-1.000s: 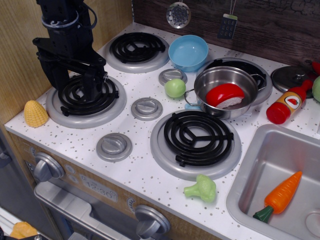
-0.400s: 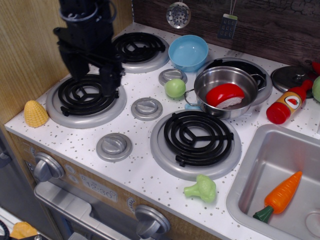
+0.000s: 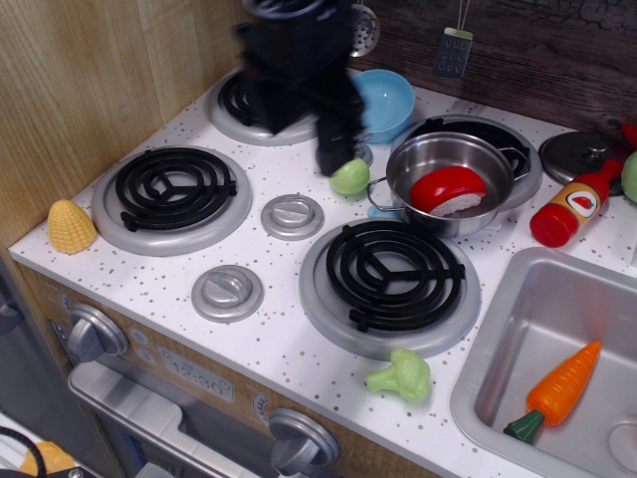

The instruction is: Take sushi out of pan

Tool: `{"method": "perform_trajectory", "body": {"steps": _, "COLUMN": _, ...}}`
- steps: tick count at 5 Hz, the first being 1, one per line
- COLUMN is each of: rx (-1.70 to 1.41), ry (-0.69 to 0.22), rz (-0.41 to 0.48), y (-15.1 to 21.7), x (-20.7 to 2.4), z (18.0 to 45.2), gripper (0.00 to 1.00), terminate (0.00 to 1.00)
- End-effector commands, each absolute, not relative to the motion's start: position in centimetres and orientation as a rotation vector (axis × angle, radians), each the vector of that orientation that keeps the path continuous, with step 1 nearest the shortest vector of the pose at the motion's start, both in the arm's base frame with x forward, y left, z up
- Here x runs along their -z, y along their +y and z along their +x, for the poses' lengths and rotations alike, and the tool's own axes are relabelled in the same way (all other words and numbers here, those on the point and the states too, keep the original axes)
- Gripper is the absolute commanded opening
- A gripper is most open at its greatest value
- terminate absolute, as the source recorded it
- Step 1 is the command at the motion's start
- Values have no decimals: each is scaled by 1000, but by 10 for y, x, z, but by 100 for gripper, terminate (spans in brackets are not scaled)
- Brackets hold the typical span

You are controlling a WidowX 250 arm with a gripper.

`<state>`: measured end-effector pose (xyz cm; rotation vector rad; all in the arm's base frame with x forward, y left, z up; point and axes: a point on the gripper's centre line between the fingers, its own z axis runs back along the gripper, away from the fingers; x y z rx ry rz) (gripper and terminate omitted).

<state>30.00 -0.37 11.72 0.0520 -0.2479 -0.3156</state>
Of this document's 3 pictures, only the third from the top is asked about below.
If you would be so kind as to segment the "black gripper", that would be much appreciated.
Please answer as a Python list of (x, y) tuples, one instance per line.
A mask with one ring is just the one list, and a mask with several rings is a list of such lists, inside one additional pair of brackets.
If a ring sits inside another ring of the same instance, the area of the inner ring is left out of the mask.
[(346, 71), (349, 19), (257, 21), (236, 28), (254, 109), (276, 134), (305, 113), (316, 115), (317, 164), (330, 177), (355, 159), (363, 100)]

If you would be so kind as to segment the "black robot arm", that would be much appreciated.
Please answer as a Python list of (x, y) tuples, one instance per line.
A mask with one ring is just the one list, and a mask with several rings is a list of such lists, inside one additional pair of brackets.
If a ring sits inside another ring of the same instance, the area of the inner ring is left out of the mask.
[(255, 17), (236, 27), (253, 108), (277, 134), (316, 116), (318, 167), (331, 176), (354, 159), (364, 102), (347, 65), (353, 46), (349, 1), (245, 1)]

